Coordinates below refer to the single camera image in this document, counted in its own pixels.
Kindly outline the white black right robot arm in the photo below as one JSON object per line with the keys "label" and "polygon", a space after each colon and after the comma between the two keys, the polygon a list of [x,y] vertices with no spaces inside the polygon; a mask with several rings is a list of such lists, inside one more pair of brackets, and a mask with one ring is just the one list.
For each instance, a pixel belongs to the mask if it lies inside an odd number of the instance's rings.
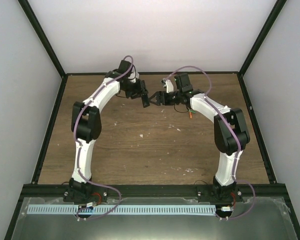
{"label": "white black right robot arm", "polygon": [[213,198],[219,202],[230,196],[228,186],[237,178],[239,159],[250,142],[250,134],[245,116],[240,108],[221,105],[208,97],[208,92],[194,89],[187,73],[174,77],[176,88],[171,80],[162,79],[163,91],[149,97],[149,102],[157,106],[183,104],[189,110],[202,114],[213,123],[214,143],[219,150],[218,169],[214,176]]}

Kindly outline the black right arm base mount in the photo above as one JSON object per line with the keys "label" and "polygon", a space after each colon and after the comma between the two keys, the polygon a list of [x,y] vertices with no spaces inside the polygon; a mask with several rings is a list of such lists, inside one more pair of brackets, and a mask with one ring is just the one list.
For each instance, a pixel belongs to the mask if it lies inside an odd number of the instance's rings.
{"label": "black right arm base mount", "polygon": [[199,202],[210,203],[231,203],[242,202],[243,199],[237,194],[237,184],[235,182],[230,185],[221,185],[216,177],[212,179],[212,184],[208,184],[203,180],[194,182],[197,198]]}

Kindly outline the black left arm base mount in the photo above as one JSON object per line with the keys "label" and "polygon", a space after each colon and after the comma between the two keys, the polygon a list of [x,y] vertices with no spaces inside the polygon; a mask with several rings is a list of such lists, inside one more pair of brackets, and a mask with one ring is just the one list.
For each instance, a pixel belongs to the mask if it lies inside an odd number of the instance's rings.
{"label": "black left arm base mount", "polygon": [[108,189],[106,187],[95,186],[88,182],[78,182],[71,178],[65,189],[63,200],[73,203],[102,203],[107,200]]}

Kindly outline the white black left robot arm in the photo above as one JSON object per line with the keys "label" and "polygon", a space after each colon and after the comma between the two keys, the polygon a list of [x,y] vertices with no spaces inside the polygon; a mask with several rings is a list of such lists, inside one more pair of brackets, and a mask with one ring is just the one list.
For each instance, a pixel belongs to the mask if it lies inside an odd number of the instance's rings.
{"label": "white black left robot arm", "polygon": [[91,180],[93,149],[102,131],[101,112],[120,92],[125,92],[127,99],[140,98],[144,108],[150,106],[145,81],[139,79],[130,55],[121,60],[117,69],[104,76],[100,86],[87,99],[73,104],[71,131],[75,142],[75,167],[72,181],[86,184]]}

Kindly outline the black remote control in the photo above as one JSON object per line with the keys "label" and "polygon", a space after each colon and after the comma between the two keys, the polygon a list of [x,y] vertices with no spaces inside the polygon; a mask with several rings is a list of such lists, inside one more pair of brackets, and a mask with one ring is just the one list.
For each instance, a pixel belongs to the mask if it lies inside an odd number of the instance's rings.
{"label": "black remote control", "polygon": [[150,106],[150,101],[149,101],[148,94],[142,94],[141,95],[141,100],[142,100],[142,107],[143,108],[147,108],[147,107]]}

